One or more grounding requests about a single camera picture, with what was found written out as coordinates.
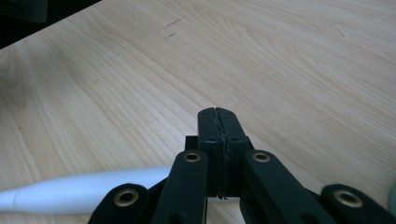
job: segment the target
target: wood grain surface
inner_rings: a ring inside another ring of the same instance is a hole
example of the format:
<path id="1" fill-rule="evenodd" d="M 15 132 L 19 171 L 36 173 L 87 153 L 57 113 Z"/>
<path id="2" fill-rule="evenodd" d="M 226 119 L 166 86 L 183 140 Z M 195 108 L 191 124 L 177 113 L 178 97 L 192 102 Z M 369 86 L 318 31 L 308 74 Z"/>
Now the wood grain surface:
<path id="1" fill-rule="evenodd" d="M 308 189 L 396 182 L 396 2 L 104 0 L 0 50 L 0 190 L 172 164 L 232 110 Z M 0 213 L 0 223 L 90 214 Z M 237 203 L 207 223 L 244 223 Z"/>

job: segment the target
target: metal grommet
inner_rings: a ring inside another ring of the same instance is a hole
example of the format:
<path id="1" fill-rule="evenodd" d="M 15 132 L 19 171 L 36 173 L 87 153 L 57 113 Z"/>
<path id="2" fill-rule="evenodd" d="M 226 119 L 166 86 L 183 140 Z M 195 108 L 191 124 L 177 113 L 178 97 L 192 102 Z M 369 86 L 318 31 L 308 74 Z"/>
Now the metal grommet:
<path id="1" fill-rule="evenodd" d="M 265 153 L 256 152 L 253 154 L 253 159 L 259 162 L 268 162 L 270 160 L 270 157 Z"/>
<path id="2" fill-rule="evenodd" d="M 184 160 L 189 162 L 196 162 L 201 159 L 201 156 L 195 152 L 190 152 L 184 155 Z"/>
<path id="3" fill-rule="evenodd" d="M 343 205 L 353 208 L 358 208 L 363 206 L 363 201 L 361 200 L 361 198 L 359 198 L 358 196 L 347 190 L 339 189 L 335 191 L 333 195 L 334 198 Z"/>
<path id="4" fill-rule="evenodd" d="M 114 203 L 119 207 L 129 206 L 137 201 L 139 193 L 135 189 L 123 189 L 114 197 Z"/>

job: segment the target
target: scratch on table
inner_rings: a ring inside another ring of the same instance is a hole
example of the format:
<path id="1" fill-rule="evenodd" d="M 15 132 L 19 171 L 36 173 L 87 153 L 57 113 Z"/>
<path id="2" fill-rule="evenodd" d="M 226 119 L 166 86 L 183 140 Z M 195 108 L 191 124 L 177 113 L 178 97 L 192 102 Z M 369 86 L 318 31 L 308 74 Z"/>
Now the scratch on table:
<path id="1" fill-rule="evenodd" d="M 171 26 L 171 25 L 177 23 L 178 21 L 181 21 L 181 19 L 183 19 L 183 18 L 185 18 L 185 17 L 186 17 L 186 16 L 183 16 L 183 17 L 181 17 L 181 18 L 178 18 L 177 20 L 172 21 L 171 23 L 167 24 L 166 26 Z"/>
<path id="2" fill-rule="evenodd" d="M 167 36 L 165 39 L 169 39 L 170 37 L 174 36 L 176 32 L 172 33 L 171 35 Z"/>

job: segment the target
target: white cylindrical object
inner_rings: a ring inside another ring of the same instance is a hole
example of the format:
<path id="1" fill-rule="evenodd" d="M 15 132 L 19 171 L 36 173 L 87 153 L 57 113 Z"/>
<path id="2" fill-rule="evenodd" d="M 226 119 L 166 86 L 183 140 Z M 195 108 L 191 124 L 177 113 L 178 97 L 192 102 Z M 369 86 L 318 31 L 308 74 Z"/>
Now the white cylindrical object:
<path id="1" fill-rule="evenodd" d="M 38 214 L 91 213 L 116 186 L 132 183 L 147 189 L 169 176 L 171 166 L 49 179 L 0 192 L 0 211 Z"/>

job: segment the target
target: wooden table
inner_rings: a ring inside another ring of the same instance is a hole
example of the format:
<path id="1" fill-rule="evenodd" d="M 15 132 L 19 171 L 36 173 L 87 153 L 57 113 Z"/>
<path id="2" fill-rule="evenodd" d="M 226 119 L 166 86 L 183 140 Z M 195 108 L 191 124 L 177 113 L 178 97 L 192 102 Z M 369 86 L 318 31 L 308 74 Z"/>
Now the wooden table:
<path id="1" fill-rule="evenodd" d="M 0 189 L 172 164 L 211 106 L 308 189 L 343 183 L 387 207 L 396 2 L 104 0 L 0 50 Z M 244 221 L 218 203 L 207 223 Z"/>

